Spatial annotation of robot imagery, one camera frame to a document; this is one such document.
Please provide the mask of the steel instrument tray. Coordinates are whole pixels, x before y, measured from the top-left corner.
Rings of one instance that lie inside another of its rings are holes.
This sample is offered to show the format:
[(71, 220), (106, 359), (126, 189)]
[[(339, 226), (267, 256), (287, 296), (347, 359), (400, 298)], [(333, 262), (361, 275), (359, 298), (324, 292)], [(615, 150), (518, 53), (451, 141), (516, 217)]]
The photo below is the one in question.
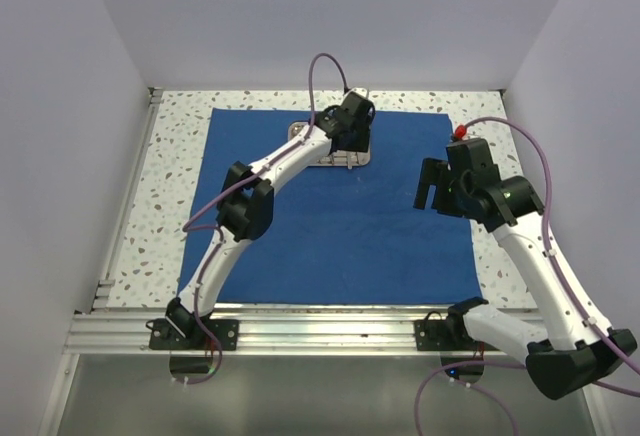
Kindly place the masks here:
[[(287, 140), (294, 139), (298, 134), (301, 134), (305, 129), (306, 123), (304, 121), (294, 121), (287, 128)], [(311, 167), (346, 167), (346, 153), (345, 151), (337, 151), (331, 155), (320, 158), (317, 162), (311, 164)], [(364, 167), (371, 161), (371, 147), (367, 152), (351, 152), (353, 168)]]

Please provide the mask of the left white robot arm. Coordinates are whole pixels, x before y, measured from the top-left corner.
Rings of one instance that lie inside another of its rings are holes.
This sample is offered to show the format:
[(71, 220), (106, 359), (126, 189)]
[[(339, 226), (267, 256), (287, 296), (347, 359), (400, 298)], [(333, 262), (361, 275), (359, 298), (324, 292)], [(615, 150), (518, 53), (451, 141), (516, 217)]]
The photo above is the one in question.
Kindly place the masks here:
[(269, 229), (277, 193), (325, 157), (339, 151), (368, 150), (375, 114), (372, 101), (349, 91), (339, 105), (313, 111), (298, 134), (274, 152), (249, 165), (236, 162), (228, 169), (221, 193), (184, 226), (189, 232), (208, 210), (217, 210), (201, 261), (187, 285), (167, 305), (165, 319), (175, 340), (193, 349), (207, 338), (215, 339), (203, 317), (213, 311), (244, 250)]

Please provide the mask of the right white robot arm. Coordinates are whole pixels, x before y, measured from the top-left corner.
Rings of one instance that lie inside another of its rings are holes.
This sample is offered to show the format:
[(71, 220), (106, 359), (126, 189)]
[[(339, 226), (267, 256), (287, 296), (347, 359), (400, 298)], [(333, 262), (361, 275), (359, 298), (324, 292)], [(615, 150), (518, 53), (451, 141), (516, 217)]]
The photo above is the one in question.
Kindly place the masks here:
[(482, 225), (519, 271), (543, 323), (526, 323), (472, 297), (442, 318), (415, 321), (418, 350), (471, 350), (485, 343), (522, 364), (552, 400), (612, 374), (636, 351), (636, 338), (614, 328), (587, 295), (552, 240), (531, 183), (522, 176), (502, 178), (482, 138), (455, 141), (446, 154), (423, 160), (415, 208)]

